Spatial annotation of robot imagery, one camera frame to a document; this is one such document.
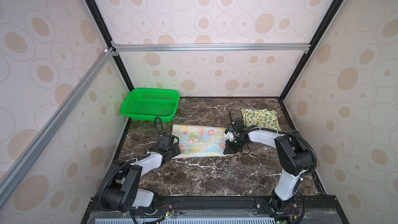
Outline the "lemon print skirt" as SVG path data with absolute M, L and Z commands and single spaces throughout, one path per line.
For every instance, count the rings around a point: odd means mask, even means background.
M 255 125 L 261 128 L 268 128 L 272 130 L 280 130 L 277 112 L 275 110 L 253 110 L 241 109 L 243 122 L 245 126 L 249 127 Z

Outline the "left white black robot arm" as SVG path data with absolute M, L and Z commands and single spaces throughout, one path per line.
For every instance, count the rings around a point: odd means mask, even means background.
M 151 213 L 157 211 L 158 194 L 140 189 L 141 177 L 179 154 L 179 138 L 163 134 L 160 141 L 145 155 L 129 161 L 113 161 L 95 194 L 99 209 L 122 213 L 135 208 L 143 208 Z

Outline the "pastel floral skirt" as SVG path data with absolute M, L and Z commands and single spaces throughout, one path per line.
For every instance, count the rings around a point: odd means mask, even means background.
M 224 157 L 225 128 L 197 125 L 173 125 L 172 135 L 179 138 L 181 154 L 174 159 Z

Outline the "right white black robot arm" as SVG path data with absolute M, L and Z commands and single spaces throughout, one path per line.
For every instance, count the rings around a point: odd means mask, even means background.
M 242 152 L 243 147 L 250 142 L 277 150 L 282 172 L 273 195 L 279 201 L 290 200 L 303 178 L 316 169 L 317 157 L 314 150 L 296 130 L 285 132 L 256 125 L 245 126 L 239 120 L 231 122 L 231 127 L 225 130 L 224 136 L 227 139 L 223 152 L 225 155 Z

